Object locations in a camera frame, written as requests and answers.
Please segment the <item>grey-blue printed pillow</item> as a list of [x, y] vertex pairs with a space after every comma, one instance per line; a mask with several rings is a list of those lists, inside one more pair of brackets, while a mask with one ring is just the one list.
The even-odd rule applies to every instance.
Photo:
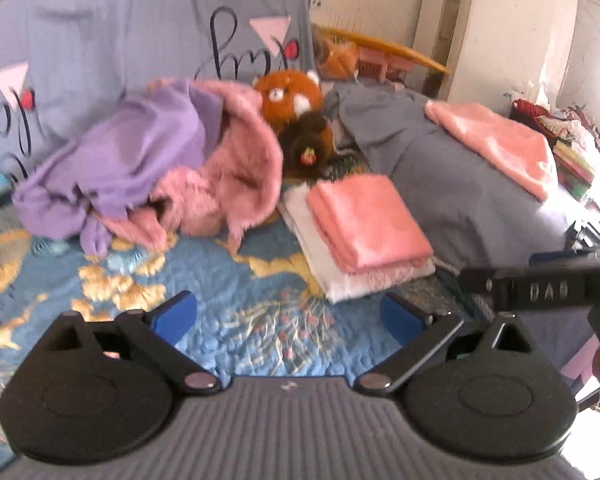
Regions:
[[155, 79], [313, 65], [310, 0], [3, 0], [0, 173], [25, 179]]

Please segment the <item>grey-blue bed sheet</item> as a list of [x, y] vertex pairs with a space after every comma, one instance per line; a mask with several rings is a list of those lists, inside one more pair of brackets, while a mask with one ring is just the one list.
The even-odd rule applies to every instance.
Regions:
[[370, 169], [393, 182], [434, 253], [457, 269], [525, 266], [565, 247], [593, 211], [562, 188], [539, 202], [426, 117], [426, 98], [384, 84], [337, 82], [325, 113], [339, 122]]

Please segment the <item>white folded cloth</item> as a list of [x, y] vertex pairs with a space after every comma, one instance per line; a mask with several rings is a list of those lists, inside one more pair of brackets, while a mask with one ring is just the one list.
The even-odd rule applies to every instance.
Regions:
[[311, 194], [306, 183], [287, 188], [277, 208], [298, 240], [312, 276], [332, 304], [384, 292], [434, 274], [434, 258], [362, 268], [347, 262], [346, 254], [336, 248], [316, 222], [308, 202]]

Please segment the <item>dusty pink fleece garment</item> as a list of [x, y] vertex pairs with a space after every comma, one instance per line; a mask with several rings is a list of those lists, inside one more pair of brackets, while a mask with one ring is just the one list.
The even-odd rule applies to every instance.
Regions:
[[122, 220], [98, 216], [114, 235], [150, 250], [166, 248], [168, 234], [212, 237], [227, 232], [238, 252], [245, 232], [274, 211], [282, 187], [283, 152], [261, 115], [262, 96], [246, 84], [201, 81], [194, 87], [222, 100], [222, 139], [198, 169], [169, 170], [148, 203]]

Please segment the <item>pink fleece towel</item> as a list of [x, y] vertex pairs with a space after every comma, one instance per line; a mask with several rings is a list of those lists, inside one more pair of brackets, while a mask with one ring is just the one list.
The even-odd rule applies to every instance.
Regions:
[[389, 178], [354, 174], [317, 182], [310, 191], [308, 202], [316, 222], [357, 268], [416, 262], [434, 255]]

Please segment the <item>orange plush toy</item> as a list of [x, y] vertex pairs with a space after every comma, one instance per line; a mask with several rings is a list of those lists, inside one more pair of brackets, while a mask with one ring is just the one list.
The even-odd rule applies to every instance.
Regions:
[[256, 78], [252, 86], [262, 96], [262, 116], [283, 151], [284, 176], [323, 177], [335, 149], [317, 72], [278, 70]]

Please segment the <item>blue patterned quilt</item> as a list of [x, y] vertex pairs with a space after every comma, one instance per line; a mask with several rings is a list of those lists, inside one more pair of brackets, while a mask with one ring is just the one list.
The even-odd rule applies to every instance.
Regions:
[[[75, 242], [30, 235], [0, 201], [0, 395], [61, 312], [106, 321], [183, 290], [198, 311], [178, 348], [220, 377], [352, 378], [396, 350], [380, 322], [379, 296], [329, 302], [279, 216], [250, 231], [237, 254], [222, 237], [174, 235], [163, 252], [116, 240], [97, 259]], [[0, 466], [9, 456], [0, 426]]]

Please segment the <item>purple garment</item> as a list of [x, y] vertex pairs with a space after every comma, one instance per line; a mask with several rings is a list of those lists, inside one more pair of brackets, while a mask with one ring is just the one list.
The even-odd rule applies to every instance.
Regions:
[[186, 80], [129, 96], [16, 187], [20, 222], [35, 236], [76, 236], [87, 255], [105, 255], [105, 220], [126, 219], [170, 169], [200, 167], [219, 141], [222, 115], [220, 96]]

